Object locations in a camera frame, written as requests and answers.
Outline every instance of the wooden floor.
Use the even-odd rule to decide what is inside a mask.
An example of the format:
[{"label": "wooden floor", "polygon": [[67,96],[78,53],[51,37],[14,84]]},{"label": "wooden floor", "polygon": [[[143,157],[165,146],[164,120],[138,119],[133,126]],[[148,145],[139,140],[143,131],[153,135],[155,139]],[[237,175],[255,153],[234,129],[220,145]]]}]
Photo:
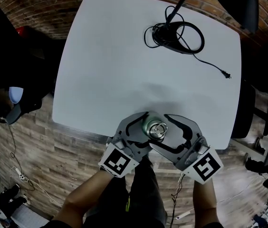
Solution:
[{"label": "wooden floor", "polygon": [[[16,156],[22,166],[23,173],[31,180],[39,183],[58,203],[69,192],[91,177],[98,169],[105,145],[104,138],[93,139],[98,143],[85,141],[80,133],[59,127],[52,122],[53,97],[43,99],[42,108],[22,116],[11,125],[15,142]],[[19,167],[16,160],[10,157],[14,151],[13,140],[9,128],[0,123],[0,188],[10,186],[10,169]],[[254,214],[264,209],[268,198],[268,190],[262,186],[264,179],[245,169],[244,153],[234,147],[220,151],[224,169],[214,177],[214,186],[218,201],[218,216],[226,228],[247,227]],[[160,186],[162,199],[168,216],[172,214],[171,193],[174,193],[180,172],[159,154],[151,154],[154,171]],[[133,181],[128,175],[127,186]],[[11,184],[18,183],[22,188],[31,189],[27,183],[11,177]],[[193,208],[193,181],[184,178],[183,189],[177,199],[175,214],[181,214]],[[37,185],[35,191],[23,190],[31,205],[49,215],[55,215],[61,205],[51,200]],[[194,214],[176,221],[180,227],[194,227]]]}]

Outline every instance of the metal can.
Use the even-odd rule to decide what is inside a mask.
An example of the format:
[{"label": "metal can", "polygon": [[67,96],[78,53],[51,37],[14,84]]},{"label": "metal can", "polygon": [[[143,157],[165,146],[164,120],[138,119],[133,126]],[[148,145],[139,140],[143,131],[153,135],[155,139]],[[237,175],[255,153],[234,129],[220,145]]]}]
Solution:
[{"label": "metal can", "polygon": [[154,140],[162,140],[168,131],[167,124],[160,119],[158,114],[152,112],[144,119],[142,128],[144,134]]}]

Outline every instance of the white table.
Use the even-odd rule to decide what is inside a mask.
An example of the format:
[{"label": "white table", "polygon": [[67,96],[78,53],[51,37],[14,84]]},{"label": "white table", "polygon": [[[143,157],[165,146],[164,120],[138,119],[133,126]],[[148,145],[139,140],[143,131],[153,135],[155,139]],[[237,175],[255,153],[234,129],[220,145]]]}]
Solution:
[{"label": "white table", "polygon": [[[239,101],[239,35],[200,13],[179,11],[205,37],[197,57],[227,71],[232,79],[192,55],[150,49],[144,44],[144,31],[165,21],[169,5],[158,0],[83,0],[60,62],[53,106],[56,123],[113,136],[122,119],[154,110],[195,121],[208,144],[227,148]],[[200,44],[191,28],[183,37],[191,48]]]}]

